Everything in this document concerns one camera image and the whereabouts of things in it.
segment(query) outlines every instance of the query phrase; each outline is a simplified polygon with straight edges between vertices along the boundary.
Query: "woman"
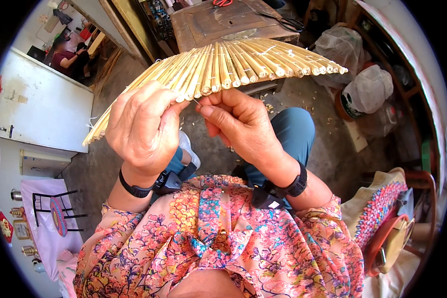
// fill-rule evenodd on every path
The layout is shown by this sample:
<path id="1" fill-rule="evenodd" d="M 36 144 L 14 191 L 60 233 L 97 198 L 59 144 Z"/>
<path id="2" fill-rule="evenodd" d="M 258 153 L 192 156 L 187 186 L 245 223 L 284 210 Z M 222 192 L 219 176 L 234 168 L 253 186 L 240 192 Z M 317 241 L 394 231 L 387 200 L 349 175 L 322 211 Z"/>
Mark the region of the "woman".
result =
<path id="1" fill-rule="evenodd" d="M 256 209 L 253 188 L 225 175 L 194 176 L 150 207 L 152 192 L 138 198 L 125 189 L 200 164 L 186 136 L 179 144 L 179 114 L 190 102 L 176 97 L 152 81 L 113 104 L 106 138 L 125 160 L 123 182 L 79 254 L 78 297 L 361 296 L 363 257 L 341 221 L 339 198 L 304 168 L 314 126 L 303 109 L 270 122 L 260 100 L 236 89 L 196 107 L 210 136 L 248 162 L 252 183 L 285 188 L 306 172 L 304 191 L 286 196 L 288 209 Z"/>

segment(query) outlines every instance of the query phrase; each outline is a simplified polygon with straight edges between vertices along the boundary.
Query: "floral blouse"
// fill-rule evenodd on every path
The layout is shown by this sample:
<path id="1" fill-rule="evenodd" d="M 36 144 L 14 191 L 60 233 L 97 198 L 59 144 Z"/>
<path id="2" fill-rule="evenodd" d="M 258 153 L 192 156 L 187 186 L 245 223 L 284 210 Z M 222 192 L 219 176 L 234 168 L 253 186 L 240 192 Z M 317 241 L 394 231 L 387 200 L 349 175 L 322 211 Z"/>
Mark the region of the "floral blouse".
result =
<path id="1" fill-rule="evenodd" d="M 78 257 L 78 297 L 166 297 L 194 270 L 224 269 L 245 297 L 360 297 L 361 250 L 340 199 L 291 214 L 255 209 L 232 176 L 199 176 L 144 214 L 103 204 Z"/>

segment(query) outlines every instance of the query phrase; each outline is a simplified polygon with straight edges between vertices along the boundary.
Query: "needle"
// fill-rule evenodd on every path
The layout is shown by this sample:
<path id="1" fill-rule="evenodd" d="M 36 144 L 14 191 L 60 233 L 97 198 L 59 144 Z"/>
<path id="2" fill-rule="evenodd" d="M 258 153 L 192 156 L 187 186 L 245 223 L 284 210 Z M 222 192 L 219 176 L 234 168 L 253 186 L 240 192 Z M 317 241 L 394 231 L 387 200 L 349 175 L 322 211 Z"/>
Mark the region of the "needle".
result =
<path id="1" fill-rule="evenodd" d="M 193 98 L 193 101 L 195 101 L 202 108 L 202 104 L 200 104 L 197 100 L 195 100 L 195 98 Z"/>

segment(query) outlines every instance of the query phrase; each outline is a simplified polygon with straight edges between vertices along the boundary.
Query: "scissors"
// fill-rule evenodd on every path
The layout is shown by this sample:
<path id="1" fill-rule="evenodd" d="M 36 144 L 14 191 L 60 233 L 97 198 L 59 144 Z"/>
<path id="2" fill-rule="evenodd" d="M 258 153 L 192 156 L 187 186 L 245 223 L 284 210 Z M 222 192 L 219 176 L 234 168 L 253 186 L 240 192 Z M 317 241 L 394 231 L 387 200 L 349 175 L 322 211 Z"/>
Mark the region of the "scissors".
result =
<path id="1" fill-rule="evenodd" d="M 295 19 L 277 18 L 276 16 L 272 16 L 268 13 L 259 12 L 259 11 L 256 11 L 256 13 L 259 15 L 277 20 L 280 23 L 280 25 L 282 25 L 287 30 L 290 30 L 293 32 L 302 32 L 303 31 L 304 25 Z"/>
<path id="2" fill-rule="evenodd" d="M 213 4 L 214 7 L 209 11 L 211 13 L 212 11 L 216 10 L 219 7 L 229 6 L 233 3 L 233 0 L 214 0 Z"/>

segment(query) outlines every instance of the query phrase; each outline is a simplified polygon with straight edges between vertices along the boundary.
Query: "hand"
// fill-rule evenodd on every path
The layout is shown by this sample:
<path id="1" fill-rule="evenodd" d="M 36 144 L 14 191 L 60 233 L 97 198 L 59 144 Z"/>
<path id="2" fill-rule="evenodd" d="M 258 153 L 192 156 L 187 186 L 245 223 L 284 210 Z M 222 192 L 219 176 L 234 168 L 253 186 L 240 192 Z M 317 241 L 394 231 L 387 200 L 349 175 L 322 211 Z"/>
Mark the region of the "hand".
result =
<path id="1" fill-rule="evenodd" d="M 128 184 L 138 181 L 128 181 L 125 169 L 132 177 L 141 176 L 143 181 L 150 177 L 152 181 L 171 161 L 179 146 L 179 115 L 190 104 L 171 104 L 177 96 L 154 80 L 121 94 L 113 103 L 106 139 L 125 160 L 122 170 Z"/>
<path id="2" fill-rule="evenodd" d="M 283 150 L 261 100 L 229 89 L 204 97 L 200 104 L 196 110 L 210 137 L 219 135 L 275 185 L 287 187 L 299 175 L 298 162 Z"/>

